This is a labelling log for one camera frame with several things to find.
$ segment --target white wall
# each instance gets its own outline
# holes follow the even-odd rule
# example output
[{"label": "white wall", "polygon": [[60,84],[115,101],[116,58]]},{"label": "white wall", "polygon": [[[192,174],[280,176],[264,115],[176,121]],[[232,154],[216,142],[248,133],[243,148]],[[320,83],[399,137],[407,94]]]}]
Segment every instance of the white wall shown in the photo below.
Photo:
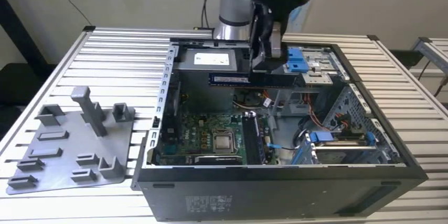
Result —
[{"label": "white wall", "polygon": [[448,38],[448,0],[314,0],[306,33],[375,34],[391,49],[418,37]]},{"label": "white wall", "polygon": [[[48,61],[58,63],[87,25],[67,0],[8,0]],[[194,28],[203,0],[72,0],[96,26]],[[219,0],[208,1],[211,25]]]}]

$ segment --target green circuit board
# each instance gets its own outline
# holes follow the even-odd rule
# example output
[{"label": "green circuit board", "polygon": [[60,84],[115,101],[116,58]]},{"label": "green circuit board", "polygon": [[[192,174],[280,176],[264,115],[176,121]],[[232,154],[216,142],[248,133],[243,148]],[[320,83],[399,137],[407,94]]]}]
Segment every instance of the green circuit board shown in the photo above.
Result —
[{"label": "green circuit board", "polygon": [[[258,122],[262,136],[271,137],[267,119],[260,117]],[[247,164],[240,115],[184,114],[179,130],[182,135],[179,143],[163,144],[162,165],[191,165],[195,156],[215,154],[240,156],[243,164]],[[227,153],[216,153],[214,150],[214,133],[218,130],[232,134],[234,148]]]}]

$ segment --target aluminum extrusion table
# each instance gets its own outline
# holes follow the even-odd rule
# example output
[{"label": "aluminum extrusion table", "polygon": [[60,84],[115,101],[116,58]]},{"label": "aluminum extrusion table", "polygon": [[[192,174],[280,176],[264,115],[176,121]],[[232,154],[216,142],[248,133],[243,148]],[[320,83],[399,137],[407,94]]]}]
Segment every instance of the aluminum extrusion table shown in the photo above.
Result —
[{"label": "aluminum extrusion table", "polygon": [[[139,145],[151,128],[171,37],[211,38],[210,31],[96,28],[84,31],[0,142],[0,220],[12,223],[155,223],[142,192],[130,188]],[[267,220],[244,223],[448,223],[448,111],[380,41],[367,36],[286,34],[284,41],[338,44],[420,162],[430,180],[367,219]],[[7,195],[7,180],[34,137],[43,104],[79,110],[74,86],[108,108],[136,107],[127,179],[122,184]]]}]

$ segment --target white sticker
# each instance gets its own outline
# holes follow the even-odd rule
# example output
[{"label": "white sticker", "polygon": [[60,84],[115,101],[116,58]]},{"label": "white sticker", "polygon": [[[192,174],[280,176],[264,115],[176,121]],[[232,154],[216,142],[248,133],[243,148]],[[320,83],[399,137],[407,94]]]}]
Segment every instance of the white sticker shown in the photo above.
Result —
[{"label": "white sticker", "polygon": [[224,77],[224,76],[216,76],[214,78],[216,82],[243,82],[250,83],[247,77]]},{"label": "white sticker", "polygon": [[195,65],[230,65],[230,54],[212,54],[199,52],[195,54]]},{"label": "white sticker", "polygon": [[266,101],[264,101],[264,103],[263,103],[263,105],[264,105],[266,107],[270,107],[271,102],[272,102],[272,100],[271,100],[270,98],[267,98]]}]

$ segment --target motherboard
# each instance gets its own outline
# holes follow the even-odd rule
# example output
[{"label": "motherboard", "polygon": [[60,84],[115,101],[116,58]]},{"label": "motherboard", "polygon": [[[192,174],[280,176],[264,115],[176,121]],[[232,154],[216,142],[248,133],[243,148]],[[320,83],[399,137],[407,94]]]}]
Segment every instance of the motherboard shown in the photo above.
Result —
[{"label": "motherboard", "polygon": [[[246,148],[243,118],[242,115],[184,114],[179,138],[163,143],[160,164],[212,164],[224,158],[232,164],[248,164],[247,156],[258,155],[258,150]],[[260,148],[264,149],[266,141],[272,139],[264,115],[256,117],[256,126],[256,139],[260,139]],[[260,164],[275,162],[274,153],[268,148],[266,150],[267,157],[260,159]]]}]

